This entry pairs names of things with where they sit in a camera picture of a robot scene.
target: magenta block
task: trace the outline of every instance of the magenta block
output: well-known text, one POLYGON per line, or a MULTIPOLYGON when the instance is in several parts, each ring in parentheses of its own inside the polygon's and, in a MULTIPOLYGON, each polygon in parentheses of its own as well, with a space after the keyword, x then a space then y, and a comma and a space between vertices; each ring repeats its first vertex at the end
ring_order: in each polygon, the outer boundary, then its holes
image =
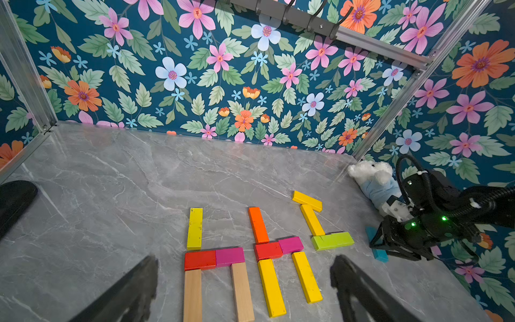
POLYGON ((231 266, 234 263, 244 263, 245 254, 242 247, 215 250, 216 267, 231 266))
POLYGON ((283 254, 289 254, 304 249, 304 245, 302 245, 302 241, 300 241, 298 237, 280 239, 279 245, 281 246, 283 254))

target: marble table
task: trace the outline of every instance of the marble table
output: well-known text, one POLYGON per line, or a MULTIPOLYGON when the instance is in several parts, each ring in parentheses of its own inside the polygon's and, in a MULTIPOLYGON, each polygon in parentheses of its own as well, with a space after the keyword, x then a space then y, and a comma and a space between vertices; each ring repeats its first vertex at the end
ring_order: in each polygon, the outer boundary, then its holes
MULTIPOLYGON (((0 242, 0 321, 65 322, 149 253, 159 259, 150 321, 181 321, 190 207, 202 207, 203 249, 241 246, 256 321, 270 320, 253 252, 248 207, 271 240, 299 236, 324 300, 308 305, 290 256, 274 260, 287 315, 274 321, 342 321, 329 267, 345 254, 422 321, 488 321, 438 261, 390 258, 368 247, 381 217, 345 168, 354 159, 314 151, 60 123, 9 180, 39 194, 0 242), (316 252, 299 190, 323 201, 326 232, 350 247, 316 252)), ((229 268, 202 273, 204 321, 234 321, 229 268)))

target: white flower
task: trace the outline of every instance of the white flower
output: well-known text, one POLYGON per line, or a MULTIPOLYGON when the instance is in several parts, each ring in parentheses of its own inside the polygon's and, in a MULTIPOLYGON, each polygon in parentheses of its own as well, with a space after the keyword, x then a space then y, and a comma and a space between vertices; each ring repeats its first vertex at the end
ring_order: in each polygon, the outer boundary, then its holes
POLYGON ((184 76, 186 74, 186 67, 184 64, 177 64, 175 65, 175 62, 170 57, 163 58, 163 66, 156 67, 156 76, 161 79, 166 79, 164 81, 164 88, 166 88, 167 91, 173 91, 175 89, 175 85, 179 88, 185 88, 186 87, 186 80, 184 79, 184 76))
POLYGON ((252 37, 260 38, 257 43, 257 48, 262 51, 266 51, 269 46, 269 42, 272 44, 279 43, 281 39, 281 33, 276 29, 281 25, 281 21, 276 18, 271 18, 267 15, 259 15, 259 25, 255 24, 252 26, 252 37))
POLYGON ((317 96, 311 93, 306 98, 307 103, 304 103, 304 105, 302 105, 302 111, 307 112, 307 116, 315 115, 316 110, 321 110, 324 105, 324 102, 322 102, 322 100, 323 93, 318 93, 317 96))
POLYGON ((403 137, 397 138, 397 140, 395 140, 395 144, 401 147, 399 150, 400 153, 406 154, 408 153, 409 149, 411 149, 413 152, 416 152, 420 149, 420 143, 417 141, 422 139, 422 133, 412 133, 412 131, 408 129, 402 133, 402 136, 403 137))
POLYGON ((401 71, 403 71, 407 66, 408 64, 406 63, 401 63, 398 60, 394 60, 391 64, 391 68, 387 68, 383 72, 383 78, 386 78, 383 85, 388 86, 392 81, 399 81, 404 75, 404 72, 401 71))

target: floral wallpaper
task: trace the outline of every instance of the floral wallpaper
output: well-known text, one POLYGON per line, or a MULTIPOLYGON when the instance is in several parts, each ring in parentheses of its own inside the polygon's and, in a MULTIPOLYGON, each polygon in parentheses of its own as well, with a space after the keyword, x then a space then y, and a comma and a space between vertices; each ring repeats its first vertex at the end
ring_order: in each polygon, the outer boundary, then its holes
MULTIPOLYGON (((319 16, 352 7, 344 26, 426 55, 465 2, 331 0, 319 16)), ((351 153, 412 74, 225 0, 10 5, 60 120, 351 153)))
POLYGON ((38 135, 33 122, 32 113, 0 63, 0 169, 38 135))
MULTIPOLYGON (((411 154, 459 189, 479 184, 513 186, 514 15, 513 1, 493 1, 366 158, 393 165, 399 155, 411 154)), ((414 172, 413 166, 406 167, 402 177, 414 172)), ((448 265, 449 269, 493 321, 513 321, 515 231, 478 227, 482 241, 468 245, 480 256, 479 262, 463 268, 448 265)), ((471 261, 457 241, 442 243, 440 250, 443 259, 471 261)))

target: lime green block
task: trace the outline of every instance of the lime green block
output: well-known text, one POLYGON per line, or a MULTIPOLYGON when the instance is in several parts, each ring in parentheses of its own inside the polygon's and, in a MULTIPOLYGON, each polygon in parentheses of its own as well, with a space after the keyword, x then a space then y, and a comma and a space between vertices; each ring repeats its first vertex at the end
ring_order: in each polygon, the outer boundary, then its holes
POLYGON ((354 245, 354 240, 348 232, 336 232, 330 235, 311 237, 316 250, 326 250, 354 245))

